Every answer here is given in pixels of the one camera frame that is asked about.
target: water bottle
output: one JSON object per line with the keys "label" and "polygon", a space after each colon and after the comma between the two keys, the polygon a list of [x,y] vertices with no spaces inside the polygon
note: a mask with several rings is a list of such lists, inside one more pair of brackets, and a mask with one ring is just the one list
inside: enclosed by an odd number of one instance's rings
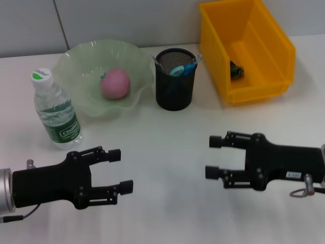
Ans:
{"label": "water bottle", "polygon": [[35,108],[54,145],[70,149],[82,140],[80,125],[67,93],[59,87],[49,69],[31,74],[35,88]]}

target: bottle cap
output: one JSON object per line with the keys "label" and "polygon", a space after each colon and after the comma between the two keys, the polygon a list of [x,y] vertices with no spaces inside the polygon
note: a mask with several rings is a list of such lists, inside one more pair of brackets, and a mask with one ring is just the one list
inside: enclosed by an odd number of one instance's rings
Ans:
{"label": "bottle cap", "polygon": [[49,69],[39,68],[32,72],[31,81],[35,88],[49,88],[54,83],[54,78]]}

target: cable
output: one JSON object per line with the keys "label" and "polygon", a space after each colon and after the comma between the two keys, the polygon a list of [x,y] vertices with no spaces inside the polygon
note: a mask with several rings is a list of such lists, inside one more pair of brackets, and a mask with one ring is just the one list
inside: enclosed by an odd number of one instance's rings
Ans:
{"label": "cable", "polygon": [[38,204],[32,211],[30,211],[26,215],[16,215],[16,216],[5,216],[5,217],[0,217],[0,223],[8,223],[8,222],[13,222],[13,221],[20,221],[24,220],[27,217],[31,216],[33,212],[35,212],[38,208],[40,207],[40,204]]}

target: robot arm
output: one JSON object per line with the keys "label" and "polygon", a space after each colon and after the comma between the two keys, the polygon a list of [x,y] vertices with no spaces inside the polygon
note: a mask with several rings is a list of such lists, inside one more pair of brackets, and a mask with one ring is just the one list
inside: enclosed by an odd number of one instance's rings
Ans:
{"label": "robot arm", "polygon": [[[16,207],[67,200],[76,209],[117,204],[117,195],[133,192],[133,181],[107,187],[92,187],[90,165],[121,160],[121,151],[105,152],[101,146],[86,151],[72,151],[57,165],[36,168],[27,161],[27,170],[0,170],[0,214]],[[0,222],[22,220],[23,216],[2,217]]]}
{"label": "robot arm", "polygon": [[267,184],[274,179],[304,181],[306,188],[301,196],[315,192],[325,193],[322,188],[314,188],[313,183],[324,186],[325,150],[324,148],[295,147],[275,145],[267,141],[260,133],[253,135],[228,132],[222,139],[210,137],[210,147],[234,147],[246,150],[244,170],[219,169],[206,166],[207,179],[223,180],[224,188],[253,188],[264,191]]}

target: pink fruit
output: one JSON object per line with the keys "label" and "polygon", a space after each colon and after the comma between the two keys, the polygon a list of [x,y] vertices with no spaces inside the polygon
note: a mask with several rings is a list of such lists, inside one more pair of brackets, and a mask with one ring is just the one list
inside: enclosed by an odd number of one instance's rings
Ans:
{"label": "pink fruit", "polygon": [[123,69],[111,69],[101,78],[101,91],[109,99],[123,98],[130,92],[130,76]]}

